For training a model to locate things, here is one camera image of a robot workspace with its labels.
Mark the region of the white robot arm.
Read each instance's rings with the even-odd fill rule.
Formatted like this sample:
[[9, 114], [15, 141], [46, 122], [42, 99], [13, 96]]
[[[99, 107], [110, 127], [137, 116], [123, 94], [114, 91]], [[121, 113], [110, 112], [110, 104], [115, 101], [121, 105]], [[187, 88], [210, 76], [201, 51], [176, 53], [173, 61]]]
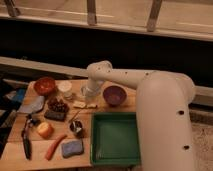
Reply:
[[106, 81], [136, 91], [136, 120], [143, 171], [197, 171], [189, 104], [195, 85], [181, 73], [114, 69], [108, 61], [90, 64], [82, 88], [94, 97]]

